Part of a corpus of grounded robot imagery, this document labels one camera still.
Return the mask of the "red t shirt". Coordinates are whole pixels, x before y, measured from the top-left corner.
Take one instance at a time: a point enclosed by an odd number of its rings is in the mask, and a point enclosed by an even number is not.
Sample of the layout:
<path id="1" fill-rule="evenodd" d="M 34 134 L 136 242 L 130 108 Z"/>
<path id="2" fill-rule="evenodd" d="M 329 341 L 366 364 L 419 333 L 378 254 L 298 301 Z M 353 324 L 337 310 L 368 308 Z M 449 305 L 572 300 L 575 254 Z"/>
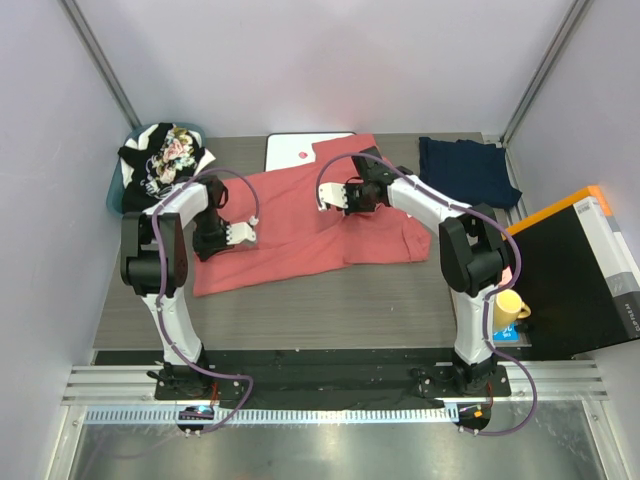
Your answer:
<path id="1" fill-rule="evenodd" d="M 396 264 L 428 259 L 431 235 L 415 219 L 387 207 L 345 216 L 318 210 L 318 177 L 343 183 L 356 174 L 352 161 L 332 159 L 375 146 L 371 134 L 313 144 L 315 160 L 225 182 L 229 201 L 220 214 L 236 223 L 259 215 L 254 246 L 237 246 L 194 264 L 193 293 L 213 295 L 267 282 L 319 274 L 357 264 Z"/>

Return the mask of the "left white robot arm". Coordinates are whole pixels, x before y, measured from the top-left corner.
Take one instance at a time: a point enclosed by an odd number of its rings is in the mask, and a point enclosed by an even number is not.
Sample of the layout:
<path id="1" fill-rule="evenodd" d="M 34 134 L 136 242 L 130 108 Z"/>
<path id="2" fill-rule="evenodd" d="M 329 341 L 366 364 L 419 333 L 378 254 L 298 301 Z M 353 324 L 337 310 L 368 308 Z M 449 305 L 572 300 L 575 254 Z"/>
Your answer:
<path id="1" fill-rule="evenodd" d="M 213 389 L 206 350 L 186 307 L 189 260 L 183 230 L 195 223 L 192 247 L 202 261 L 231 249 L 230 223 L 218 213 L 228 199 L 224 183 L 208 175 L 174 199 L 176 212 L 165 208 L 153 220 L 138 209 L 122 217 L 121 278 L 148 307 L 163 342 L 160 371 L 147 373 L 156 381 L 158 399 L 203 399 Z"/>

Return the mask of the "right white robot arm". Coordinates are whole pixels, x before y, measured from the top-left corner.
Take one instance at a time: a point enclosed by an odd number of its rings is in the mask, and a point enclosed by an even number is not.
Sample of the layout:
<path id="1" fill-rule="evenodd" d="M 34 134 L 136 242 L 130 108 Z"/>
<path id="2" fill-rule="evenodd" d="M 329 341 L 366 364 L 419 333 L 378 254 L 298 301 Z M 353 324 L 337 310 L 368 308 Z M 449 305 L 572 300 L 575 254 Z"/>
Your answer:
<path id="1" fill-rule="evenodd" d="M 417 176 L 384 164 L 375 148 L 352 157 L 361 183 L 345 188 L 346 212 L 392 207 L 437 234 L 441 273 L 452 291 L 456 339 L 451 380 L 461 395 L 486 388 L 497 368 L 490 320 L 507 249 L 492 209 L 457 202 Z"/>

